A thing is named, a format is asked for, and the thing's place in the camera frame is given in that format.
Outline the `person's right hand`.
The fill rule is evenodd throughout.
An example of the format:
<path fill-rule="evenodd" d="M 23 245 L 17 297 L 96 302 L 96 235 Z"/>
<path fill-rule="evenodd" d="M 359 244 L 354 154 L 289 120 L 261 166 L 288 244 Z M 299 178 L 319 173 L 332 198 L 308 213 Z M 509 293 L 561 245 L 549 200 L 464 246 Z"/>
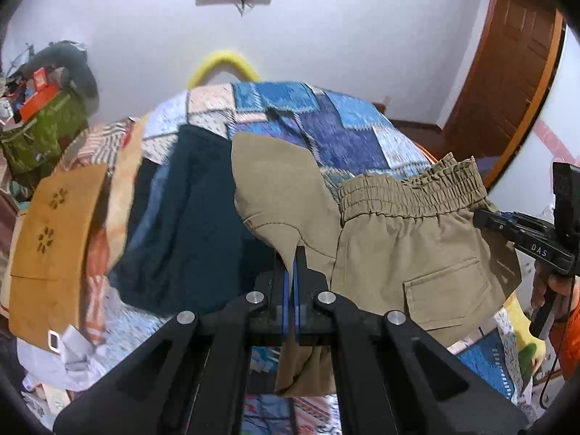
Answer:
<path fill-rule="evenodd" d="M 531 296 L 532 309 L 544 305 L 544 295 L 548 290 L 562 296 L 562 302 L 555 309 L 555 321 L 567 320 L 579 303 L 578 278 L 562 278 L 548 273 L 548 268 L 542 262 L 535 262 L 535 276 Z"/>

